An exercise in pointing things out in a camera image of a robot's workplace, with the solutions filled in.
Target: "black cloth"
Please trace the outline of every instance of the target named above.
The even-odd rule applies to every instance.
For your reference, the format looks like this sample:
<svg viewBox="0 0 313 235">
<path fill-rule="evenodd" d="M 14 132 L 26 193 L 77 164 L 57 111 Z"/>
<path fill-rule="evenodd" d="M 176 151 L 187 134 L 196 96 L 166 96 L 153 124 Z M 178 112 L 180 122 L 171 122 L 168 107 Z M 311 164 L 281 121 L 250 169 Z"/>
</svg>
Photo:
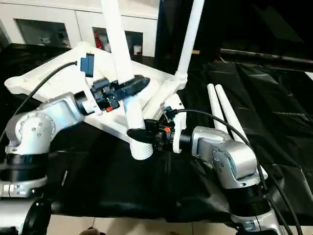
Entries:
<svg viewBox="0 0 313 235">
<path fill-rule="evenodd" d="M 22 75 L 63 52 L 11 45 L 0 54 L 1 80 Z M 312 225 L 313 81 L 303 72 L 192 63 L 186 88 L 178 92 L 185 108 L 211 112 L 208 83 L 222 84 L 261 163 L 275 175 L 300 223 Z M 0 92 L 2 120 L 6 121 L 25 95 L 12 95 L 4 86 Z M 24 111 L 38 105 L 31 100 Z M 213 127 L 213 122 L 188 114 L 188 129 L 197 125 Z M 56 214 L 165 218 L 169 222 L 230 221 L 219 182 L 201 161 L 188 153 L 169 152 L 136 161 L 126 142 L 86 123 L 57 135 L 51 143 L 47 175 L 45 196 L 53 201 Z M 278 191 L 270 180 L 267 182 L 288 223 L 294 224 Z"/>
</svg>

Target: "glass cabinet door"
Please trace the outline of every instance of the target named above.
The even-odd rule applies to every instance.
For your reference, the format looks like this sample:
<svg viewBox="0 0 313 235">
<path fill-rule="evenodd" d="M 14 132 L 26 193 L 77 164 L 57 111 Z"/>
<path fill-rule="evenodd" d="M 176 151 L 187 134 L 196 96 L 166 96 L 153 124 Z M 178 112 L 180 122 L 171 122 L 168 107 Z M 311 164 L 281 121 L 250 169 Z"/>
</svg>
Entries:
<svg viewBox="0 0 313 235">
<path fill-rule="evenodd" d="M 92 46 L 110 51 L 106 23 L 101 13 L 76 11 L 82 40 Z M 154 57 L 157 20 L 121 16 L 130 55 Z"/>
<path fill-rule="evenodd" d="M 81 41 L 74 10 L 0 3 L 0 20 L 11 43 L 71 48 Z"/>
<path fill-rule="evenodd" d="M 92 30 L 96 47 L 107 52 L 111 52 L 110 42 L 106 29 L 93 27 Z M 130 55 L 142 55 L 143 33 L 125 31 L 125 35 Z"/>
<path fill-rule="evenodd" d="M 25 44 L 71 48 L 64 23 L 15 19 Z"/>
</svg>

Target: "cable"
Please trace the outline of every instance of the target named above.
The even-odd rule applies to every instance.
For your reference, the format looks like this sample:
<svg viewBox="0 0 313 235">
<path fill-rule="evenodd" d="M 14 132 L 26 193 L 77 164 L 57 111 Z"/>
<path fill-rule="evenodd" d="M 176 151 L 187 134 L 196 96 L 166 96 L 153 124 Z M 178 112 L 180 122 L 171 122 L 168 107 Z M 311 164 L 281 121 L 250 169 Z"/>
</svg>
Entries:
<svg viewBox="0 0 313 235">
<path fill-rule="evenodd" d="M 283 226 L 285 227 L 288 235 L 293 235 L 291 229 L 289 228 L 287 222 L 285 221 L 285 219 L 283 218 L 283 215 L 280 213 L 278 207 L 276 206 L 275 202 L 273 201 L 273 199 L 271 197 L 267 197 L 270 205 L 273 207 L 274 211 L 277 213 L 278 217 L 280 218 L 280 220 L 282 221 Z"/>
<path fill-rule="evenodd" d="M 220 118 L 218 118 L 218 117 L 216 117 L 216 116 L 214 116 L 214 115 L 212 115 L 212 114 L 209 114 L 209 113 L 207 113 L 207 112 L 200 111 L 200 110 L 179 109 L 179 110 L 174 110 L 174 112 L 175 112 L 175 114 L 178 114 L 178 113 L 185 113 L 185 112 L 186 112 L 186 113 L 187 113 L 187 112 L 192 112 L 192 113 L 199 113 L 199 114 L 204 114 L 204 115 L 209 116 L 210 118 L 212 118 L 212 119 L 214 119 L 214 120 L 216 120 L 216 121 L 218 121 L 218 122 L 224 124 L 224 125 L 227 126 L 231 131 L 233 131 L 235 134 L 237 134 L 237 135 L 243 140 L 243 142 L 244 142 L 248 147 L 251 148 L 251 150 L 252 150 L 253 153 L 254 153 L 254 150 L 253 150 L 253 148 L 252 148 L 250 142 L 249 142 L 236 128 L 234 128 L 232 125 L 228 124 L 228 123 L 225 122 L 224 120 L 222 120 L 222 119 L 220 119 Z M 263 175 L 263 173 L 262 173 L 261 165 L 260 165 L 259 160 L 258 160 L 258 158 L 257 158 L 257 156 L 256 156 L 255 153 L 254 153 L 254 155 L 255 155 L 255 157 L 256 157 L 257 169 L 258 169 L 258 172 L 259 172 L 259 176 L 260 176 L 260 179 L 261 179 L 261 183 L 262 183 L 262 185 L 263 185 L 263 187 L 264 187 L 264 190 L 267 191 L 267 190 L 268 190 L 268 187 L 267 187 L 267 185 L 266 185 L 266 183 L 265 183 L 265 179 L 264 179 L 264 175 Z M 299 223 L 299 220 L 298 220 L 298 218 L 297 218 L 297 216 L 296 216 L 296 214 L 295 214 L 295 212 L 294 212 L 294 209 L 293 209 L 293 207 L 292 207 L 290 201 L 287 199 L 287 196 L 285 195 L 285 193 L 283 192 L 283 190 L 281 189 L 281 187 L 279 186 L 279 184 L 277 183 L 277 181 L 274 179 L 274 177 L 273 177 L 270 173 L 268 173 L 268 175 L 273 179 L 273 181 L 274 181 L 274 183 L 275 183 L 275 185 L 276 185 L 276 187 L 277 187 L 279 193 L 281 194 L 282 198 L 284 199 L 285 203 L 287 204 L 287 206 L 288 206 L 288 208 L 289 208 L 289 210 L 290 210 L 290 212 L 291 212 L 291 214 L 292 214 L 292 216 L 293 216 L 293 218 L 294 218 L 294 220 L 295 220 L 296 228 L 297 228 L 298 234 L 299 234 L 299 235 L 303 235 L 302 230 L 301 230 L 301 226 L 300 226 L 300 223 Z M 274 206 L 272 205 L 272 207 L 273 207 L 273 209 L 275 210 L 276 214 L 280 217 L 280 219 L 281 219 L 281 221 L 282 221 L 282 223 L 283 223 L 283 225 L 284 225 L 286 231 L 288 232 L 288 230 L 289 230 L 289 231 L 291 232 L 289 226 L 287 225 L 286 221 L 285 221 L 284 218 L 282 217 L 282 214 L 280 213 L 278 207 L 275 205 L 275 203 L 273 202 L 273 200 L 272 200 L 272 202 L 271 202 L 271 200 L 272 200 L 272 198 L 270 198 L 269 202 L 270 202 L 271 204 L 273 203 Z"/>
<path fill-rule="evenodd" d="M 226 62 L 225 60 L 223 60 L 223 58 L 221 57 L 220 54 L 218 54 L 218 55 L 219 55 L 219 58 L 220 58 L 225 64 L 228 64 L 228 62 Z"/>
<path fill-rule="evenodd" d="M 268 171 L 268 175 L 269 175 L 269 177 L 273 180 L 273 182 L 274 182 L 275 186 L 277 187 L 277 189 L 278 189 L 280 195 L 282 196 L 283 200 L 285 201 L 285 203 L 286 203 L 286 205 L 287 205 L 289 211 L 291 212 L 292 216 L 294 217 L 295 224 L 296 224 L 296 229 L 297 229 L 298 234 L 299 234 L 299 235 L 303 235 L 302 230 L 301 230 L 301 225 L 300 225 L 300 223 L 299 223 L 299 220 L 298 220 L 298 218 L 297 218 L 297 216 L 296 216 L 296 214 L 295 214 L 295 211 L 294 211 L 294 209 L 293 209 L 293 207 L 292 207 L 292 205 L 291 205 L 289 199 L 286 197 L 286 195 L 285 195 L 284 192 L 283 192 L 283 189 L 280 187 L 280 185 L 279 185 L 279 183 L 277 182 L 277 180 L 274 178 L 274 176 L 273 176 L 269 171 Z"/>
<path fill-rule="evenodd" d="M 55 75 L 57 72 L 61 71 L 62 69 L 71 66 L 71 65 L 77 65 L 77 61 L 75 62 L 69 62 L 66 63 L 60 67 L 58 67 L 56 70 L 54 70 L 53 72 L 51 72 L 47 77 L 45 77 L 39 84 L 38 86 L 36 86 L 36 88 L 29 93 L 29 95 L 26 97 L 26 99 L 22 102 L 22 104 L 17 108 L 17 110 L 14 112 L 14 114 L 12 115 L 12 117 L 14 117 L 20 110 L 21 108 L 24 106 L 24 104 L 40 89 L 40 87 L 42 87 L 53 75 Z M 1 136 L 0 136 L 0 143 L 4 137 L 5 134 L 5 129 L 3 130 Z"/>
</svg>

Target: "white tube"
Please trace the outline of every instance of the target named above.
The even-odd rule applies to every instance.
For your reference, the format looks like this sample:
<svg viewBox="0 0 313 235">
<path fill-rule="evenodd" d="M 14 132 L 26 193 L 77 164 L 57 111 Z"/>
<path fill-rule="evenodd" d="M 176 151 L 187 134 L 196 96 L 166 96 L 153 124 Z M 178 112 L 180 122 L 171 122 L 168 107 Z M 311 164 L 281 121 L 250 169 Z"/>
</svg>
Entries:
<svg viewBox="0 0 313 235">
<path fill-rule="evenodd" d="M 240 132 L 240 134 L 242 134 L 247 139 L 246 134 L 245 134 L 233 108 L 231 107 L 231 104 L 229 103 L 229 100 L 228 100 L 228 98 L 224 92 L 223 87 L 221 85 L 216 85 L 215 89 L 216 89 L 217 95 L 220 99 L 221 106 L 223 108 L 227 122 L 230 125 L 232 125 L 234 128 L 236 128 Z M 233 134 L 235 141 L 243 142 L 243 140 L 239 136 L 237 136 L 233 131 L 232 131 L 232 134 Z"/>
<path fill-rule="evenodd" d="M 197 36 L 203 5 L 204 0 L 194 0 L 192 4 L 185 41 L 182 47 L 179 65 L 175 73 L 175 76 L 177 76 L 179 79 L 185 79 L 186 82 L 188 76 L 187 71 Z"/>
<path fill-rule="evenodd" d="M 123 30 L 121 14 L 117 0 L 101 0 L 102 12 L 106 22 L 109 43 L 111 46 L 115 72 L 119 83 L 134 78 L 134 72 L 129 55 L 125 31 Z M 142 109 L 135 97 L 123 101 L 128 128 L 145 128 Z M 153 153 L 151 144 L 140 143 L 130 139 L 133 158 L 143 160 Z"/>
<path fill-rule="evenodd" d="M 214 85 L 212 83 L 207 85 L 207 91 L 209 93 L 209 99 L 210 99 L 212 114 L 214 116 L 224 120 L 222 110 L 220 107 L 220 103 L 219 103 L 219 99 L 217 98 L 215 88 L 214 88 Z M 218 122 L 216 120 L 214 120 L 214 126 L 215 126 L 215 129 L 218 129 L 218 130 L 221 130 L 221 131 L 228 133 L 226 126 L 221 124 L 220 122 Z"/>
</svg>

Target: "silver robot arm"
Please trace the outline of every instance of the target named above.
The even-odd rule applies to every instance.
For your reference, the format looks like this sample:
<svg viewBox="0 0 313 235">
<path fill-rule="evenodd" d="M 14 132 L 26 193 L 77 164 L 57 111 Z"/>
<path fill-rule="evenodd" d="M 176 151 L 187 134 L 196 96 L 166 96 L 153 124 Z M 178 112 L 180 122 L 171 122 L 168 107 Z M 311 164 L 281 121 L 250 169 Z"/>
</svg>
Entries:
<svg viewBox="0 0 313 235">
<path fill-rule="evenodd" d="M 151 119 L 145 120 L 145 124 L 146 130 L 130 129 L 127 134 L 137 141 L 155 144 L 158 150 L 173 149 L 173 128 Z M 223 131 L 197 126 L 192 135 L 180 134 L 179 148 L 191 150 L 192 156 L 214 168 L 238 234 L 282 235 L 276 214 L 261 192 L 256 156 L 246 144 L 234 141 Z"/>
<path fill-rule="evenodd" d="M 276 214 L 260 191 L 260 177 L 253 151 L 220 130 L 196 127 L 192 156 L 211 163 L 228 199 L 231 219 L 247 232 L 273 231 L 282 235 Z M 262 170 L 264 178 L 268 175 Z"/>
<path fill-rule="evenodd" d="M 92 101 L 86 91 L 66 93 L 9 120 L 10 142 L 0 163 L 0 235 L 46 233 L 51 207 L 41 197 L 47 184 L 50 143 L 61 130 L 84 121 L 96 108 L 107 112 L 118 108 L 118 101 L 137 94 L 149 82 L 140 75 L 123 84 L 103 78 L 90 89 Z"/>
</svg>

